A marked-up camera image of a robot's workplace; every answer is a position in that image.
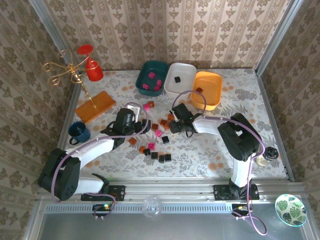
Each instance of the pink cube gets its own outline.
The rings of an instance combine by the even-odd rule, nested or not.
[[[162,131],[160,131],[159,129],[155,130],[155,135],[156,135],[157,137],[161,137]]]
[[[149,107],[149,104],[146,103],[146,104],[143,104],[143,108],[147,111],[147,110],[150,110],[150,107]]]
[[[149,148],[150,150],[155,150],[156,144],[155,144],[154,142],[150,142],[150,143],[148,144],[148,148]]]
[[[148,90],[150,87],[149,87],[149,85],[148,84],[142,84],[142,87],[145,89],[145,90]]]
[[[152,72],[152,71],[148,74],[148,77],[151,78],[151,79],[154,79],[155,76],[156,76],[156,74],[154,72]]]

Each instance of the white patterned surface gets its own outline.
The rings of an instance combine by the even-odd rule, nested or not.
[[[266,146],[277,147],[268,114],[261,96],[257,78],[251,69],[214,69],[223,78],[223,90],[219,106],[214,111],[206,111],[208,116],[232,116],[242,113],[261,135]],[[167,119],[174,101],[165,96],[158,97],[141,95],[135,87],[139,71],[105,72],[104,78],[98,82],[85,80],[90,95],[96,96],[106,91],[116,101],[116,105],[87,124],[91,138],[96,136],[108,123],[116,119],[117,112],[128,102],[140,105],[154,101],[155,107],[148,111],[152,123]],[[82,91],[78,106],[88,99]],[[193,113],[200,112],[190,101],[184,102]],[[80,121],[75,114],[74,121]],[[220,136],[207,133],[194,134],[187,138],[185,133],[172,134],[160,126],[162,136],[168,136],[170,143],[163,145],[162,139],[156,137],[154,131],[136,137],[137,143],[131,146],[125,143],[116,150],[106,153],[90,162],[83,168],[84,172],[100,174],[106,178],[143,178],[143,177],[216,177],[229,178],[233,170],[233,158],[228,153]],[[170,153],[172,161],[159,163],[151,160],[151,156],[140,154],[141,146],[156,143],[156,152]],[[267,167],[256,163],[253,176],[258,178],[286,178],[284,165],[280,159]]]

